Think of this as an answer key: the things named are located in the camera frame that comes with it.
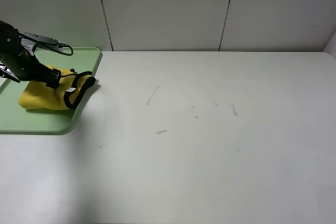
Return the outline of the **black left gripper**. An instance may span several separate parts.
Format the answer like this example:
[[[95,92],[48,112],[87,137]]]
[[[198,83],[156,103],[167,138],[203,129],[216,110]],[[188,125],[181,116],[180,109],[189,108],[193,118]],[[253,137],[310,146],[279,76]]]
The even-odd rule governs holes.
[[[20,81],[39,81],[56,90],[59,87],[61,71],[42,65],[33,53],[22,44],[18,30],[1,22],[1,62]]]

